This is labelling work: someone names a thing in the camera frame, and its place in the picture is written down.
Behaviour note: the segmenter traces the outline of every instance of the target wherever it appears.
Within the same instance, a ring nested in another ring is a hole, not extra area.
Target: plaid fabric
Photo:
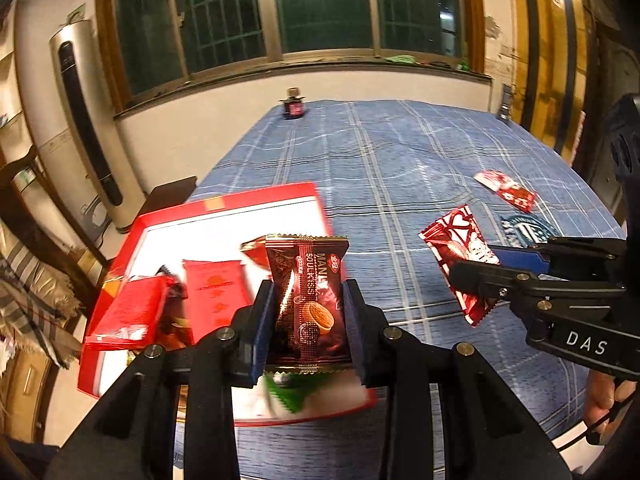
[[[68,368],[68,362],[79,355],[80,343],[61,327],[68,312],[47,304],[36,293],[46,296],[59,286],[46,273],[44,264],[19,241],[6,258],[0,254],[0,332],[18,346],[39,349],[57,366]],[[65,310],[74,302],[63,300]]]
[[[190,200],[315,182],[334,234],[350,240],[349,275],[391,324],[446,348],[472,342],[549,437],[580,421],[586,370],[528,347],[508,308],[470,327],[418,232],[467,203],[487,242],[508,245],[500,220],[519,212],[473,179],[498,170],[538,193],[532,213],[561,234],[621,237],[593,191],[524,129],[485,112],[408,101],[319,101],[306,109],[294,121],[281,118],[280,107],[271,110]],[[382,425],[378,407],[332,420],[239,428],[241,470],[268,479],[375,478]],[[436,431],[440,468],[438,439]]]

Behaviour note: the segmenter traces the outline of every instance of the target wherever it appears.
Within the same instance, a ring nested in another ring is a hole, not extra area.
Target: black vent strip
[[[575,30],[574,1],[564,0],[564,15],[566,17],[567,36],[567,63],[566,63],[566,83],[564,86],[564,98],[560,108],[560,120],[558,121],[558,131],[556,133],[556,145],[554,150],[562,153],[562,147],[569,134],[571,123],[571,112],[574,105],[575,91],[575,70],[577,65],[578,39]]]
[[[529,22],[529,71],[527,88],[524,95],[524,106],[520,125],[527,131],[531,129],[533,110],[538,93],[538,72],[540,70],[540,20],[538,19],[538,0],[527,0],[527,17]]]
[[[70,41],[65,41],[60,45],[58,49],[58,59],[60,60],[62,83],[65,87],[66,98],[69,102],[71,115],[76,124],[76,129],[78,130],[84,150],[102,184],[107,198],[111,204],[119,206],[122,204],[122,193],[111,174],[111,168],[106,158],[104,158],[100,141],[95,134],[94,125],[86,109],[80,79],[78,78],[78,70],[76,68],[74,47]]]

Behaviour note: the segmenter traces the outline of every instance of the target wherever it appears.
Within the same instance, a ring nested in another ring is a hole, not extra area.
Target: window frame
[[[381,46],[380,10],[378,0],[368,0],[371,25],[372,48],[342,48],[331,50],[309,50],[304,52],[283,53],[280,39],[280,24],[278,19],[277,0],[257,0],[258,15],[262,27],[262,40],[264,42],[265,56],[229,63],[222,66],[208,68],[200,72],[190,73],[187,68],[184,45],[180,33],[180,16],[178,15],[177,1],[168,0],[169,12],[173,25],[173,34],[176,41],[181,77],[167,83],[158,85],[147,91],[133,95],[131,93],[125,66],[120,49],[120,39],[116,23],[115,0],[96,0],[96,22],[100,57],[107,79],[107,85],[111,94],[116,114],[125,112],[129,108],[164,97],[168,93],[175,93],[179,89],[201,89],[207,84],[215,84],[217,81],[233,75],[242,75],[268,68],[282,66],[305,66],[322,62],[349,62],[349,61],[382,61],[386,57],[409,54],[416,61],[429,64],[430,62],[444,62],[451,66],[459,64],[463,57],[470,60],[470,67],[475,72],[484,72],[484,35],[481,38],[481,52],[479,38],[470,38],[474,31],[482,28],[484,32],[484,10],[482,0],[458,0],[458,26],[456,38],[462,46],[461,57],[445,56],[443,54],[429,54],[426,52],[410,52],[405,50],[386,49]],[[482,17],[482,23],[474,23],[474,30],[469,31],[470,18],[473,21]]]

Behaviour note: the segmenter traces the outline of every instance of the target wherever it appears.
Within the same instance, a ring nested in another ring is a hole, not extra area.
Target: wire
[[[615,418],[616,415],[620,412],[620,410],[622,410],[622,408],[628,405],[628,403],[630,403],[635,396],[636,396],[636,392],[633,392],[625,400],[620,402],[619,405],[617,405],[615,408],[611,408],[607,413],[607,415],[604,415],[598,422],[594,422],[586,430],[584,430],[580,435],[575,437],[573,440],[567,442],[566,444],[564,444],[564,446],[560,446],[558,448],[558,452],[564,451],[565,449],[567,449],[568,447],[571,447],[576,442],[579,442],[580,440],[584,439],[589,433],[591,433],[591,431],[594,431],[600,424],[602,424],[608,418],[611,418],[611,417]]]

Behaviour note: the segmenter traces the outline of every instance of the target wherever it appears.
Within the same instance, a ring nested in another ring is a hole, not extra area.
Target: bed
[[[499,170],[538,193],[524,216],[473,179]],[[270,110],[198,184],[190,200],[313,181],[335,234],[350,240],[348,274],[391,324],[451,348],[472,342],[549,437],[577,424],[587,371],[525,345],[508,308],[470,327],[418,232],[468,204],[489,243],[549,234],[622,237],[591,189],[550,148],[491,114],[411,101],[306,104],[303,118]],[[425,392],[425,402],[431,392]],[[237,428],[246,478],[376,478],[384,402],[291,426]],[[443,455],[436,421],[436,471]]]

